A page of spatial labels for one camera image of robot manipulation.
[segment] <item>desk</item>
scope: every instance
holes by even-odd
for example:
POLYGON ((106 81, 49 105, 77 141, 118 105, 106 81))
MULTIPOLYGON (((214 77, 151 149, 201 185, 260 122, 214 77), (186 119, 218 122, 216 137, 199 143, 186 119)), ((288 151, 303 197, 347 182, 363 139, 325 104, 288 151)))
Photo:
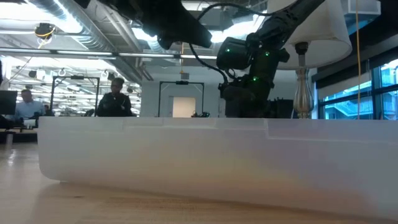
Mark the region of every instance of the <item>desk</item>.
MULTIPOLYGON (((15 132, 14 143, 37 142, 37 132, 35 129, 23 129, 22 132, 20 129, 10 129, 9 131, 15 132)), ((6 142, 6 136, 5 129, 0 129, 0 144, 6 142)))
POLYGON ((396 223, 325 213, 59 183, 39 170, 36 144, 0 146, 0 217, 9 224, 396 223))

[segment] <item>hanging cable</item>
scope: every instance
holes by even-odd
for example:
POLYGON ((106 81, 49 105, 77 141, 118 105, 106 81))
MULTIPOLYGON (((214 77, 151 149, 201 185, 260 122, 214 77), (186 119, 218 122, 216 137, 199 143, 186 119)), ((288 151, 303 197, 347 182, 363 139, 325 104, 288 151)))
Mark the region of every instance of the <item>hanging cable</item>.
MULTIPOLYGON (((256 14, 256 15, 259 15, 259 16, 272 16, 273 14, 278 13, 278 12, 281 12, 281 11, 284 11, 284 10, 286 10, 288 7, 290 7, 290 5, 289 5, 289 6, 286 6, 286 7, 282 8, 282 9, 279 9, 278 11, 275 11, 275 12, 272 12, 272 13, 262 13, 262 12, 257 12, 257 11, 248 9, 248 8, 246 8, 246 7, 244 7, 244 6, 240 6, 240 5, 238 5, 238 4, 233 4, 233 3, 216 3, 216 4, 210 5, 210 6, 207 7, 205 10, 203 10, 203 11, 200 13, 200 15, 198 16, 197 20, 200 21, 200 19, 201 19, 208 11, 210 11, 211 9, 213 9, 213 8, 215 8, 215 7, 219 7, 219 6, 231 6, 231 7, 236 7, 236 8, 238 8, 238 9, 241 9, 241 10, 244 10, 244 11, 247 11, 247 12, 251 12, 251 13, 256 14)), ((192 54, 195 56, 195 58, 196 58, 203 66, 208 67, 208 68, 210 68, 210 69, 213 69, 214 71, 220 73, 220 74, 223 76, 224 83, 228 83, 228 78, 226 77, 226 75, 224 74, 224 72, 223 72, 222 70, 220 70, 220 69, 218 69, 218 68, 216 68, 216 67, 214 67, 214 66, 212 66, 212 65, 209 65, 209 64, 207 64, 205 61, 203 61, 202 59, 200 59, 199 56, 198 56, 198 54, 196 53, 195 49, 193 48, 193 45, 192 45, 192 44, 189 44, 189 47, 191 48, 192 54)))

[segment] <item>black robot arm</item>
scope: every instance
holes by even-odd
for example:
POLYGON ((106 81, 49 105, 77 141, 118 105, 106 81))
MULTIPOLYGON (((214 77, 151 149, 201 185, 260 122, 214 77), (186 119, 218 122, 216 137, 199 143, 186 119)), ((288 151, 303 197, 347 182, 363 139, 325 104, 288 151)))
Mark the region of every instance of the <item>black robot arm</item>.
POLYGON ((249 74, 219 86, 221 97, 226 100, 226 116, 261 118, 267 108, 267 100, 279 62, 287 62, 289 53, 283 46, 296 28, 325 0, 297 0, 274 13, 246 40, 228 37, 217 56, 219 69, 245 69, 249 74))

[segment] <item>man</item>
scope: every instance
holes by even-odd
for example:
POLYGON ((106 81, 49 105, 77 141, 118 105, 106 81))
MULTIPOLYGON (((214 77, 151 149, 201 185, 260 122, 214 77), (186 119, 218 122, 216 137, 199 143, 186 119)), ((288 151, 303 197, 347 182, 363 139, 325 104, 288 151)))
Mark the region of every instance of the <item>man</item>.
POLYGON ((45 115, 44 105, 39 101, 34 101, 30 90, 22 90, 21 97, 24 100, 16 106, 15 120, 21 118, 30 119, 45 115))
POLYGON ((49 105, 44 105, 45 115, 46 116, 55 116, 54 112, 50 110, 49 105))
POLYGON ((103 117, 133 116, 129 96, 121 93, 124 79, 115 78, 111 84, 111 93, 104 95, 99 102, 97 115, 103 117))

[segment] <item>lamp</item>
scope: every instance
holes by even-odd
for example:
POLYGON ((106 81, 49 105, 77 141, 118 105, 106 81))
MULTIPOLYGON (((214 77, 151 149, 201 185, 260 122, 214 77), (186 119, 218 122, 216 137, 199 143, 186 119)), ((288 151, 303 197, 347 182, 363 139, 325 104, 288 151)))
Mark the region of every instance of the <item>lamp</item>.
MULTIPOLYGON (((270 0, 268 12, 274 12, 295 0, 270 0)), ((297 89, 294 109, 299 118, 309 118, 314 102, 308 85, 309 68, 317 68, 347 57, 352 46, 349 41, 341 1, 326 0, 305 20, 286 42, 290 59, 278 69, 296 70, 297 89)))

